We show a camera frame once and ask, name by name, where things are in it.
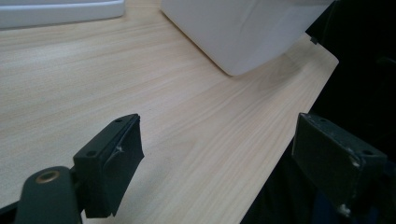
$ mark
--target screw hole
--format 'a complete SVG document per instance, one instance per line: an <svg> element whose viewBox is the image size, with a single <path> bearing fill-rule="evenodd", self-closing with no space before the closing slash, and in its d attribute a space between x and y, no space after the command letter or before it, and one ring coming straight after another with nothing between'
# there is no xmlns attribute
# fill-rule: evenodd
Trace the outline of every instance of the screw hole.
<svg viewBox="0 0 396 224"><path fill-rule="evenodd" d="M374 153L372 151L369 151L369 150L364 150L363 154L367 155L367 156L373 156L374 155Z"/></svg>
<svg viewBox="0 0 396 224"><path fill-rule="evenodd" d="M96 152L95 152L95 151L89 151L89 152L87 153L87 156L88 156L88 157L92 157L92 156L94 156L94 155L96 155Z"/></svg>
<svg viewBox="0 0 396 224"><path fill-rule="evenodd" d="M60 175L59 171L47 171L46 173L38 176L35 179L35 182L37 184L45 184L45 183L48 183L48 182L58 178L59 175Z"/></svg>

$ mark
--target black plastic part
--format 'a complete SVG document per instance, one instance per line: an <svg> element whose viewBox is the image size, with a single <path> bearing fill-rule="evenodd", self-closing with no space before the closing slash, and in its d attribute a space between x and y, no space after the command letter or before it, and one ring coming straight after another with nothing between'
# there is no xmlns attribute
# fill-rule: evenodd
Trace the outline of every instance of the black plastic part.
<svg viewBox="0 0 396 224"><path fill-rule="evenodd" d="M15 223L81 223L68 168L51 167L26 180Z"/></svg>
<svg viewBox="0 0 396 224"><path fill-rule="evenodd" d="M140 117L115 119L74 156L82 195L78 202L87 217L116 215L122 197L144 158Z"/></svg>
<svg viewBox="0 0 396 224"><path fill-rule="evenodd" d="M351 215L387 156L330 121L300 114L292 157L338 212Z"/></svg>
<svg viewBox="0 0 396 224"><path fill-rule="evenodd" d="M12 224L15 221L17 215L18 202L12 203L0 209L0 223L1 224Z"/></svg>

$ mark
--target white container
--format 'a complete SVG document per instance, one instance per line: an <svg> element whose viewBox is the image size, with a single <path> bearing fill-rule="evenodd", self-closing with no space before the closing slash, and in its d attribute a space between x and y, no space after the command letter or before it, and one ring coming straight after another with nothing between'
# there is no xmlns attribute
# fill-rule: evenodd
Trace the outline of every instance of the white container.
<svg viewBox="0 0 396 224"><path fill-rule="evenodd" d="M163 0L162 11L227 74L285 52L332 0Z"/></svg>
<svg viewBox="0 0 396 224"><path fill-rule="evenodd" d="M0 0L0 28L122 16L124 0Z"/></svg>

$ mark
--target light wood grain surface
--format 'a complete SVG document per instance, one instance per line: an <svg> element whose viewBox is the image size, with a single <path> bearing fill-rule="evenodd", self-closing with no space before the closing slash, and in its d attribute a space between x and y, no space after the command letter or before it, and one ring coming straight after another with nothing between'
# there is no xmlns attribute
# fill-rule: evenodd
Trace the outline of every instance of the light wood grain surface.
<svg viewBox="0 0 396 224"><path fill-rule="evenodd" d="M221 72L159 10L0 31L0 206L113 119L141 116L142 160L116 217L87 223L238 223L337 60L309 37L242 75Z"/></svg>

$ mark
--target dark background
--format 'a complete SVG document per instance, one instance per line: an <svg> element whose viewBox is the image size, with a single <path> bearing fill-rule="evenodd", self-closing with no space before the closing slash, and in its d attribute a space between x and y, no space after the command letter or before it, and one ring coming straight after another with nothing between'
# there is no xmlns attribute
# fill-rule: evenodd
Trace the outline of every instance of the dark background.
<svg viewBox="0 0 396 224"><path fill-rule="evenodd" d="M306 32L339 60L310 113L396 161L395 1L334 2ZM288 147L241 223L311 222L317 189L290 154Z"/></svg>

